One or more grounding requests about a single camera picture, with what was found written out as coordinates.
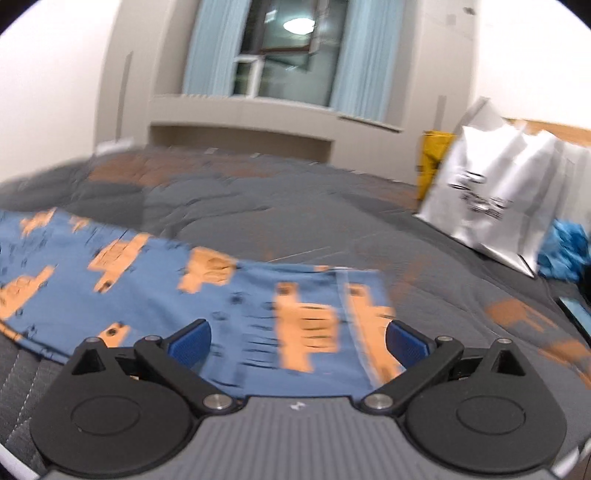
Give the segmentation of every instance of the blue plastic bag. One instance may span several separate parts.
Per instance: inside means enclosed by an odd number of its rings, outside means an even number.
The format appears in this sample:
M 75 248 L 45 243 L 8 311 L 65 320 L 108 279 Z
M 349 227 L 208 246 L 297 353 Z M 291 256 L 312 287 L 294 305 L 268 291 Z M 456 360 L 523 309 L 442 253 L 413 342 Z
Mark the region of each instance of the blue plastic bag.
M 538 273 L 546 278 L 578 282 L 583 267 L 589 263 L 589 239 L 583 227 L 554 220 L 538 254 Z

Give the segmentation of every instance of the gray comforter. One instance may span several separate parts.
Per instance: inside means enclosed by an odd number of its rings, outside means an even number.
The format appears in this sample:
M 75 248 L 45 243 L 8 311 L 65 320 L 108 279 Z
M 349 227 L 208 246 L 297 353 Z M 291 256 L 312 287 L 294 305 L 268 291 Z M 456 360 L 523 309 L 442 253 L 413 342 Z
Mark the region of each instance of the gray comforter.
M 409 185 L 268 155 L 147 149 L 0 186 L 1 209 L 53 206 L 239 258 L 379 269 L 397 318 L 426 335 L 517 342 L 566 414 L 561 456 L 591 434 L 591 353 L 553 300 L 576 287 L 527 278 L 423 224 Z M 37 472 L 28 424 L 60 368 L 0 336 L 0 442 Z

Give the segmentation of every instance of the white shopping bag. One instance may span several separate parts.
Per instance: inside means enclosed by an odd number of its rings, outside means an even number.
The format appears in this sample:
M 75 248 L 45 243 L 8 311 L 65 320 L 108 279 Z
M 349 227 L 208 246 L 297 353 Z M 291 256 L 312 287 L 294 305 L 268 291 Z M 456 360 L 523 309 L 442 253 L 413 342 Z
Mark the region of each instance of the white shopping bag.
M 591 233 L 591 149 L 564 144 L 567 160 L 567 191 L 559 219 L 580 223 Z
M 533 277 L 564 193 L 563 143 L 548 132 L 525 135 L 489 102 L 464 122 L 417 216 Z

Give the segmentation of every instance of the yellow bag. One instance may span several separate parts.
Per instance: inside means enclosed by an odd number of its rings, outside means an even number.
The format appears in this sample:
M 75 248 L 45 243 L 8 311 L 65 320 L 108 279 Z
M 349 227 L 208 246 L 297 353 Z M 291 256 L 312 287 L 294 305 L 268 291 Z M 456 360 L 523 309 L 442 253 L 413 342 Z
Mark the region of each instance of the yellow bag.
M 439 164 L 447 153 L 447 149 L 456 138 L 454 134 L 430 130 L 423 135 L 423 151 L 417 167 L 419 202 L 425 198 Z

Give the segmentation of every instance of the phone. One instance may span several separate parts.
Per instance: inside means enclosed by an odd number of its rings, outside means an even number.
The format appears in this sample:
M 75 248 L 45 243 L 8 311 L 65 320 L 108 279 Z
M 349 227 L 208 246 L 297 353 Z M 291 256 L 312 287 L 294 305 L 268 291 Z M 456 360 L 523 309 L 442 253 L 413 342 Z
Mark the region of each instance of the phone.
M 587 308 L 581 305 L 578 300 L 567 297 L 559 297 L 556 303 L 591 346 L 591 313 L 587 311 Z

